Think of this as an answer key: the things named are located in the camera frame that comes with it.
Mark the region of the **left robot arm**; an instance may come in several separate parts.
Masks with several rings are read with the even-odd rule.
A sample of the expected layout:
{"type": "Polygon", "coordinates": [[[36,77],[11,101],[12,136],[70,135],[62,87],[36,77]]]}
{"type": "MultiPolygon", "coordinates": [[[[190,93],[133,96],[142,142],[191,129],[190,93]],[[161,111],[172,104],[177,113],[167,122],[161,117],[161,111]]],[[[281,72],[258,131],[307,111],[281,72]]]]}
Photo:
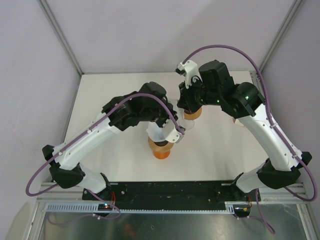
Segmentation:
{"type": "Polygon", "coordinates": [[[171,146],[184,134],[177,121],[178,113],[168,101],[166,90],[151,81],[143,84],[139,91],[113,97],[81,133],[58,146],[46,145],[42,152],[50,164],[53,180],[61,188],[79,186],[105,200],[111,193],[107,177],[82,166],[82,158],[104,141],[140,122],[154,123],[161,130],[161,137],[149,133],[153,142],[171,146]]]}

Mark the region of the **single white paper filter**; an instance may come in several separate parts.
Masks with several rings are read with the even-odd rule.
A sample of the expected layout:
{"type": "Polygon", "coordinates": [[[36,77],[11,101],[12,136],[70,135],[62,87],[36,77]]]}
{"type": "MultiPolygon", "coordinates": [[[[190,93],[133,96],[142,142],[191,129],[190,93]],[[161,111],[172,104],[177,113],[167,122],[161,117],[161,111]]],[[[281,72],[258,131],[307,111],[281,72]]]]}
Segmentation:
{"type": "Polygon", "coordinates": [[[164,142],[166,140],[163,129],[159,127],[155,122],[148,123],[146,132],[148,133],[148,137],[153,142],[158,143],[158,142],[164,142]]]}

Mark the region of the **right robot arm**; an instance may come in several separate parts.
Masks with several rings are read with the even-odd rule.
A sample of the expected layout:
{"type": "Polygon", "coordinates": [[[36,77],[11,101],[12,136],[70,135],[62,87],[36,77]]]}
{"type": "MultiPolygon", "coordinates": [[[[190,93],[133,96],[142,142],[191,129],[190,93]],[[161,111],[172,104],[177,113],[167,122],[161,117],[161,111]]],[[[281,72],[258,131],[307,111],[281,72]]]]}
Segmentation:
{"type": "Polygon", "coordinates": [[[186,118],[198,118],[202,106],[220,106],[251,132],[268,156],[260,167],[241,173],[233,181],[230,194],[235,200],[242,201],[250,191],[263,186],[277,190],[297,181],[303,165],[296,158],[307,165],[312,156],[296,148],[273,116],[267,115],[267,102],[256,86],[235,83],[226,64],[217,60],[202,66],[188,60],[179,63],[175,71],[184,76],[177,106],[186,118]]]}

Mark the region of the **clear glass carafe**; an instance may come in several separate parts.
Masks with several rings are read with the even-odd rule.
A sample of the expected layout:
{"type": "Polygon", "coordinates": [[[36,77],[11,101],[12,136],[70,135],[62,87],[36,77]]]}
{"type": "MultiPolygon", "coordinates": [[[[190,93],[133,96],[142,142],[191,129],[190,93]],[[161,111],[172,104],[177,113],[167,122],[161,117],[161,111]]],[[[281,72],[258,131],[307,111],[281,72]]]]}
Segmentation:
{"type": "Polygon", "coordinates": [[[194,120],[184,120],[183,127],[186,131],[189,131],[195,127],[195,121],[194,120]]]}

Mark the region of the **orange glass carafe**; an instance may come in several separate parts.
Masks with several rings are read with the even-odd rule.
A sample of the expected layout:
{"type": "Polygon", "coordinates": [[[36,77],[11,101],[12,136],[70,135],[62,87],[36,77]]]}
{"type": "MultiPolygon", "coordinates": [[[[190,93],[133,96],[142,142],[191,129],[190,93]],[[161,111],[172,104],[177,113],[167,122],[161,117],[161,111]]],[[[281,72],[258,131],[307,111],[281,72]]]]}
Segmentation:
{"type": "Polygon", "coordinates": [[[155,158],[157,158],[159,160],[164,160],[170,155],[171,151],[170,150],[168,150],[166,152],[152,151],[152,153],[155,158]]]}

